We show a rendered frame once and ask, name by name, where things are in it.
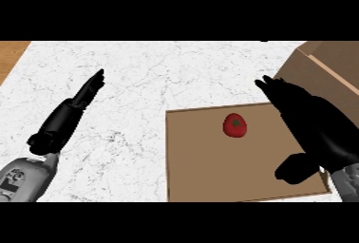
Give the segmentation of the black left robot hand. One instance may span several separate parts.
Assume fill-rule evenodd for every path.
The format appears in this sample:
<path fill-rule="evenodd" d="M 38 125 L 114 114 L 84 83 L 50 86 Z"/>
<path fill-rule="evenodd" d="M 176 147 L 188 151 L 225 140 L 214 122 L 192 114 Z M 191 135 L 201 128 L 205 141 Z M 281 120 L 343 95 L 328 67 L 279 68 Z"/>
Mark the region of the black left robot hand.
<path fill-rule="evenodd" d="M 83 84 L 75 96 L 65 99 L 58 105 L 41 125 L 38 133 L 30 137 L 27 143 L 33 154 L 44 156 L 49 153 L 56 154 L 61 152 L 69 141 L 87 106 L 103 85 L 103 69 L 101 69 Z"/>

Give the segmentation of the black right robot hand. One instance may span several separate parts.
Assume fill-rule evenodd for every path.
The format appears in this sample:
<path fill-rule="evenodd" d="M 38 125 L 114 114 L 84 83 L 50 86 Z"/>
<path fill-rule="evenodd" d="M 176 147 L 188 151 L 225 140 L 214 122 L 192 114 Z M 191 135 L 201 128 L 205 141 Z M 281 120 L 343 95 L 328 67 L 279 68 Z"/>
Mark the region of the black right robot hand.
<path fill-rule="evenodd" d="M 284 79 L 256 80 L 303 149 L 275 171 L 288 184 L 301 183 L 324 168 L 330 174 L 359 163 L 359 128 L 322 97 Z"/>

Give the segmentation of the brown cardboard box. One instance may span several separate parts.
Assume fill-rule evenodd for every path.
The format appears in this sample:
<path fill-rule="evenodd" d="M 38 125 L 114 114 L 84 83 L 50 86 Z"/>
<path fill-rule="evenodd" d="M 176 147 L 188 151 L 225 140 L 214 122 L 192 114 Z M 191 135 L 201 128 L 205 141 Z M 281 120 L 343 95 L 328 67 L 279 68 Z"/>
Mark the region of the brown cardboard box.
<path fill-rule="evenodd" d="M 331 102 L 359 127 L 359 41 L 306 42 L 275 78 Z"/>

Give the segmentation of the red tomato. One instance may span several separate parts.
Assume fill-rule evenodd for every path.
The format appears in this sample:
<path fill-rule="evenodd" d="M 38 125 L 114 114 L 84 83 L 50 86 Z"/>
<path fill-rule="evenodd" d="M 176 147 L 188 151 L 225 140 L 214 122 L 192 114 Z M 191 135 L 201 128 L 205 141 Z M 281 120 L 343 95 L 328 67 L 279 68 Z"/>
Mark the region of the red tomato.
<path fill-rule="evenodd" d="M 242 117 L 232 113 L 223 121 L 223 132 L 232 138 L 242 138 L 247 133 L 247 123 Z"/>

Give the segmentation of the flat brown tray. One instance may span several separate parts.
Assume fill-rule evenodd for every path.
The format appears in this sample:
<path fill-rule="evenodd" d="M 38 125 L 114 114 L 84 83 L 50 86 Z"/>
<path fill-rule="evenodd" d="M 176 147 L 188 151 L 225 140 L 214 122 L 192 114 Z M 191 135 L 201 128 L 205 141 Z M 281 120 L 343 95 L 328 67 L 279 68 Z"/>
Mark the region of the flat brown tray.
<path fill-rule="evenodd" d="M 236 113 L 242 138 L 223 132 Z M 297 185 L 275 170 L 301 147 L 270 103 L 183 109 L 166 114 L 167 190 L 171 201 L 262 201 L 330 192 L 325 174 Z"/>

